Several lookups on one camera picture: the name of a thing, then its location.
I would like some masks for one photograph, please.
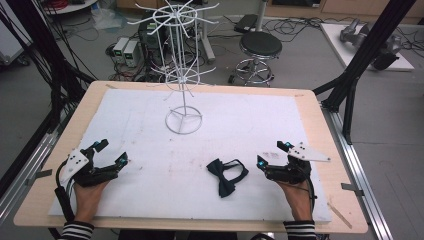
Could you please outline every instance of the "black fabric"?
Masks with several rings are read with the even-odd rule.
[[[118,240],[174,240],[175,231],[121,230]]]
[[[243,170],[240,174],[240,176],[227,180],[224,176],[224,171],[230,168],[233,168],[235,166],[240,165]],[[229,196],[234,190],[236,190],[236,186],[234,184],[240,182],[248,173],[249,170],[247,170],[244,165],[238,160],[235,159],[231,162],[223,164],[218,158],[212,161],[207,166],[208,171],[211,172],[213,175],[217,176],[219,178],[219,189],[218,193],[219,196],[224,198]]]
[[[187,240],[237,240],[236,232],[190,232]]]
[[[278,55],[283,49],[278,38],[265,32],[249,32],[243,35],[240,44],[250,53],[260,56]]]

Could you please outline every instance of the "power supply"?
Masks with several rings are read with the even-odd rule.
[[[128,41],[127,47],[124,51],[124,57],[128,67],[137,67],[141,58],[137,40]]]
[[[113,54],[117,63],[125,63],[124,50],[127,46],[129,38],[122,37],[118,43],[113,47]]]

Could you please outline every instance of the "wire stand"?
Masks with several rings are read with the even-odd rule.
[[[189,6],[193,0],[187,2],[184,5],[171,5],[167,0],[167,6],[164,6],[159,9],[151,9],[141,7],[136,4],[138,8],[144,10],[154,11],[153,16],[150,18],[143,19],[138,22],[129,23],[129,24],[139,24],[145,21],[153,19],[156,23],[156,28],[152,32],[148,33],[153,35],[156,33],[158,42],[160,42],[159,29],[163,26],[168,27],[169,38],[171,50],[172,50],[172,61],[175,65],[173,70],[169,70],[166,66],[163,66],[160,70],[152,69],[153,71],[160,73],[165,76],[165,83],[169,89],[175,92],[181,92],[183,96],[183,105],[175,107],[169,111],[165,118],[166,126],[169,130],[177,134],[190,134],[197,131],[203,121],[203,115],[194,107],[187,106],[186,104],[186,92],[189,92],[192,97],[193,94],[191,90],[199,84],[209,85],[200,82],[200,75],[212,72],[215,68],[200,72],[199,71],[199,44],[196,40],[196,56],[194,60],[189,63],[186,61],[185,50],[184,50],[184,36],[189,38],[186,26],[194,25],[195,36],[198,36],[197,32],[197,21],[204,21],[211,24],[216,24],[218,22],[211,22],[198,17],[198,11],[203,11],[211,8],[217,7],[219,4],[216,4],[212,7],[206,7],[201,9],[194,9]],[[159,44],[162,63],[165,63],[163,49],[161,44]]]

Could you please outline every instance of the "white board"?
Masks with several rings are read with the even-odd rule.
[[[105,189],[98,216],[165,219],[292,220],[283,191],[256,167],[257,155],[272,165],[286,165],[277,141],[307,143],[294,98],[282,96],[194,93],[187,104],[203,115],[203,124],[189,135],[167,129],[170,108],[182,95],[167,91],[108,90],[80,148],[108,139],[95,155],[97,167],[107,166],[124,151],[129,164]],[[218,195],[218,179],[206,165],[219,158],[239,159],[249,174],[228,197]],[[313,166],[318,196],[316,221],[330,221],[327,201]],[[241,168],[224,172],[227,179]],[[55,201],[51,215],[62,215]]]
[[[340,61],[346,67],[352,61],[353,56],[356,54],[356,48],[350,42],[341,42],[340,41],[340,31],[345,29],[349,24],[329,24],[321,23],[321,28],[330,41],[331,46],[334,51],[337,53]],[[358,25],[356,27],[356,34],[361,30],[363,25]],[[414,67],[406,60],[402,54],[396,54],[399,57],[394,63],[392,63],[385,70],[387,71],[412,71]]]

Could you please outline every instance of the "black bow tie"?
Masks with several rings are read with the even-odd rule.
[[[224,171],[233,168],[237,165],[241,165],[243,167],[240,176],[231,180],[227,180],[224,177]],[[215,159],[214,161],[208,164],[207,168],[209,172],[219,178],[219,196],[221,196],[221,198],[224,198],[234,192],[234,190],[236,190],[236,186],[234,184],[240,182],[249,173],[249,170],[247,170],[244,165],[237,159],[234,159],[233,161],[225,164],[222,164],[219,159]]]

